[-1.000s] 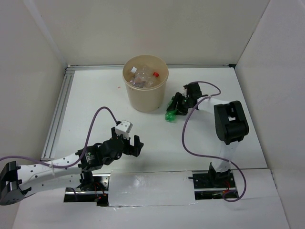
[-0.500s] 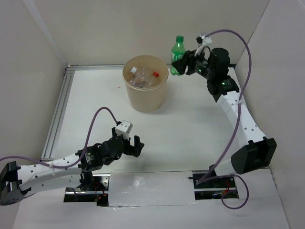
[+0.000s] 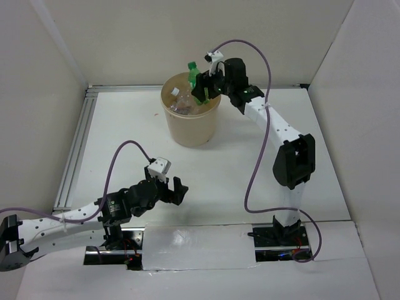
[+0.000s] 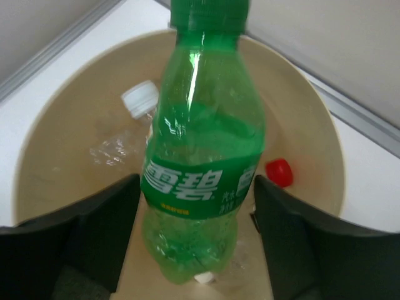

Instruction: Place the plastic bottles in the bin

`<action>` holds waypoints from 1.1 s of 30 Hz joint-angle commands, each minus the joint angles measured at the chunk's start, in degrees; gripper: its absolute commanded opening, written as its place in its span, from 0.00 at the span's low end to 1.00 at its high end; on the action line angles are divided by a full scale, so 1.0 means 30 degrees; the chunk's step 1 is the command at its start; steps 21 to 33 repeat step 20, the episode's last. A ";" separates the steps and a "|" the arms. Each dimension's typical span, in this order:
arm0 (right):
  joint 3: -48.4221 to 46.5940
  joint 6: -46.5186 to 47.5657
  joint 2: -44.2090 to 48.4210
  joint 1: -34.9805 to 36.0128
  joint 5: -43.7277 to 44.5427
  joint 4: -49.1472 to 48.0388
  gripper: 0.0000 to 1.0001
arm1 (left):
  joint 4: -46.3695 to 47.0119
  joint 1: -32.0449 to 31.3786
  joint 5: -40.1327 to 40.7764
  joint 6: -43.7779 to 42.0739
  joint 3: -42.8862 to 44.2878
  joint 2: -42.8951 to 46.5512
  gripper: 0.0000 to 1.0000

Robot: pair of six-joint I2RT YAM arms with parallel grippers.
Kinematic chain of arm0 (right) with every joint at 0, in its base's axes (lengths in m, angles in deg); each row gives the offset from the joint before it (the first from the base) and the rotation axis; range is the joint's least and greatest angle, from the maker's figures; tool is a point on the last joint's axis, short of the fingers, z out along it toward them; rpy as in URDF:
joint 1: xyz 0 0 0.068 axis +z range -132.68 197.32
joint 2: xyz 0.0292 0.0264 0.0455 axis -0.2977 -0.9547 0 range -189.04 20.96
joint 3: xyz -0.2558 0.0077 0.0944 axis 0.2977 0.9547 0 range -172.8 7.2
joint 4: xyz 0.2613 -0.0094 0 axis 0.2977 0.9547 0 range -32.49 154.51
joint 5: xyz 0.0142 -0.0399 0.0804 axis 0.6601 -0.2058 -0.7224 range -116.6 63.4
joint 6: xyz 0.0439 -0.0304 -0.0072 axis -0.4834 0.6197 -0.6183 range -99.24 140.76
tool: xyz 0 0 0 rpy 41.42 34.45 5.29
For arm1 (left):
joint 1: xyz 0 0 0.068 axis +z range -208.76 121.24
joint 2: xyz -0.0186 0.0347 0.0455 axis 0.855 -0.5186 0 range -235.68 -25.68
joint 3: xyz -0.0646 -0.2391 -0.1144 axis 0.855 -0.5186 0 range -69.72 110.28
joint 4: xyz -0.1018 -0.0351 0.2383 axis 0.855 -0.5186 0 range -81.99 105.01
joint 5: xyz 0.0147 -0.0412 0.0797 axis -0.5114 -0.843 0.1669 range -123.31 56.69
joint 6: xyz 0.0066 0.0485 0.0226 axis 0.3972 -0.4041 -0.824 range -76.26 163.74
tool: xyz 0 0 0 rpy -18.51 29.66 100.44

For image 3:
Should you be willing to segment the green plastic bottle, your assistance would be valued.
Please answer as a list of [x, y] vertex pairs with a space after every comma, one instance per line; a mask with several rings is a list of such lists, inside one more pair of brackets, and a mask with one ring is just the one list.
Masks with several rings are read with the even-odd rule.
[[[196, 83], [196, 80], [197, 80], [197, 75], [200, 74], [201, 72], [198, 69], [197, 64], [194, 61], [189, 62], [187, 64], [187, 66], [188, 66], [188, 69], [189, 69], [189, 75], [187, 77], [187, 80], [189, 82], [189, 85], [190, 85], [191, 91], [192, 91], [193, 88], [194, 88], [194, 85]], [[202, 104], [207, 104], [209, 102], [209, 101], [208, 102], [197, 102], [195, 98], [194, 98], [194, 100], [195, 100], [196, 104], [199, 105], [199, 106], [202, 105]]]

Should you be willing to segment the crushed clear bottle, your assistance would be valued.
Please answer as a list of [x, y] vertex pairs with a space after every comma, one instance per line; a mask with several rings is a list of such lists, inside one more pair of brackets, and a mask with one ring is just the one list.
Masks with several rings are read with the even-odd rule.
[[169, 109], [181, 115], [193, 116], [199, 114], [199, 106], [191, 95], [191, 90], [189, 88], [179, 90], [179, 95], [174, 96]]

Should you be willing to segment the clear bottle white cap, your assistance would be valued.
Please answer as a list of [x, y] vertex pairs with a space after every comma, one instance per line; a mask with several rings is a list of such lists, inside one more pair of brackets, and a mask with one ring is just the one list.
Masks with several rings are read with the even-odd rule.
[[178, 96], [179, 93], [180, 93], [180, 90], [179, 90], [178, 88], [176, 88], [176, 87], [171, 91], [171, 94], [172, 94], [173, 96]]

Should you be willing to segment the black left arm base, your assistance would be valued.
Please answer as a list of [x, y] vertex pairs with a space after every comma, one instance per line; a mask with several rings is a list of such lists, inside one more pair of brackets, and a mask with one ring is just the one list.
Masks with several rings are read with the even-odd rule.
[[130, 271], [143, 270], [143, 227], [106, 227], [100, 246], [87, 246], [85, 266], [124, 266]]

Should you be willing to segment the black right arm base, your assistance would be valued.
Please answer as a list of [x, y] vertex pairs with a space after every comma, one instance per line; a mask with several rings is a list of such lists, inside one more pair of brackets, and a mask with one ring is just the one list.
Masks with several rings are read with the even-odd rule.
[[306, 228], [298, 220], [294, 225], [282, 227], [273, 218], [272, 224], [254, 225], [247, 234], [255, 247], [256, 262], [303, 261], [312, 254]]

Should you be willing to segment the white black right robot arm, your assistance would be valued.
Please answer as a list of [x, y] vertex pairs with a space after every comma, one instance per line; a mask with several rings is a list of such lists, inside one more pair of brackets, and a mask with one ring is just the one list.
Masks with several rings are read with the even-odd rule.
[[264, 131], [264, 140], [276, 148], [272, 173], [282, 195], [272, 221], [272, 236], [276, 243], [286, 245], [301, 223], [301, 199], [316, 167], [315, 139], [311, 134], [301, 134], [268, 104], [269, 93], [249, 83], [242, 59], [224, 59], [219, 51], [209, 52], [204, 58], [210, 67], [196, 76], [192, 95], [200, 104], [219, 95], [227, 96], [241, 114]]

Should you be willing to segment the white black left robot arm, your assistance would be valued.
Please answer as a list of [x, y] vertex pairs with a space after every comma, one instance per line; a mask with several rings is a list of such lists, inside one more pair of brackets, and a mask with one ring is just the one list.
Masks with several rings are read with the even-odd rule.
[[1, 271], [22, 268], [56, 251], [79, 246], [117, 249], [123, 243], [121, 229], [133, 217], [153, 209], [158, 201], [180, 205], [189, 188], [174, 177], [145, 173], [137, 184], [107, 194], [106, 198], [79, 209], [38, 219], [22, 220], [12, 214], [1, 223]]

